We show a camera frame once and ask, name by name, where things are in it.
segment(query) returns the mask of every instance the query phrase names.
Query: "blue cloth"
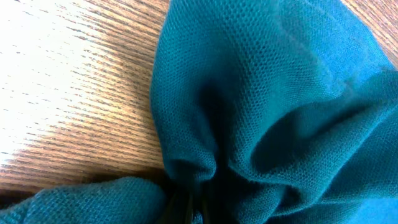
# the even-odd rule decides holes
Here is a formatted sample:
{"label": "blue cloth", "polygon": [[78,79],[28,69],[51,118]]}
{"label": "blue cloth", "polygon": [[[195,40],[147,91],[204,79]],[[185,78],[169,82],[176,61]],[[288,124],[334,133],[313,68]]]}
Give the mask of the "blue cloth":
{"label": "blue cloth", "polygon": [[[397,99],[337,0],[170,3],[152,114],[167,174],[212,223],[398,223]],[[126,178],[44,190],[0,223],[153,223],[166,201]]]}

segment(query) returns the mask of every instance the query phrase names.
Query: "wooden surface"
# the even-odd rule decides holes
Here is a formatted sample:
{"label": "wooden surface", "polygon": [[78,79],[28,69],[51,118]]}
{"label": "wooden surface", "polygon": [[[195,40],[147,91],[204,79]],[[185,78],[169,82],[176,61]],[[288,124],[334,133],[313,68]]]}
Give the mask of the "wooden surface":
{"label": "wooden surface", "polygon": [[[344,0],[398,65],[394,1]],[[162,175],[149,86],[168,5],[2,1],[0,196]]]}

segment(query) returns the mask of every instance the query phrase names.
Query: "tabletop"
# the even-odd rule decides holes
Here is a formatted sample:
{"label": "tabletop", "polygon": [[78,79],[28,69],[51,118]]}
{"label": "tabletop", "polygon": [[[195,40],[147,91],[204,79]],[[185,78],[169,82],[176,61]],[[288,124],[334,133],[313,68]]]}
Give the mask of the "tabletop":
{"label": "tabletop", "polygon": [[[343,3],[398,67],[394,1]],[[169,0],[2,5],[0,200],[127,175],[163,179],[149,87]]]}

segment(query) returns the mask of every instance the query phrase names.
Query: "teal garment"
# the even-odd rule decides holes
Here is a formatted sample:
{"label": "teal garment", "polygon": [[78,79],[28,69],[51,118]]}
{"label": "teal garment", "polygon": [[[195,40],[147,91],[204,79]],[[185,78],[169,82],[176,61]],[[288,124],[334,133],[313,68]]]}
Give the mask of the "teal garment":
{"label": "teal garment", "polygon": [[[398,223],[397,99],[398,73],[337,0],[170,3],[152,114],[167,174],[212,223]],[[44,190],[0,223],[154,223],[166,203],[130,177]]]}

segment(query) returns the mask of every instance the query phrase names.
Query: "wooden table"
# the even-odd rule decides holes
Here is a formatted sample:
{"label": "wooden table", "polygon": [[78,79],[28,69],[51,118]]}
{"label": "wooden table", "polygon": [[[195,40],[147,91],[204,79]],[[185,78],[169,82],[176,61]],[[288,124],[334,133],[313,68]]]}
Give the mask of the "wooden table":
{"label": "wooden table", "polygon": [[[398,65],[394,1],[344,3]],[[125,175],[163,177],[149,86],[168,5],[2,2],[0,200]]]}

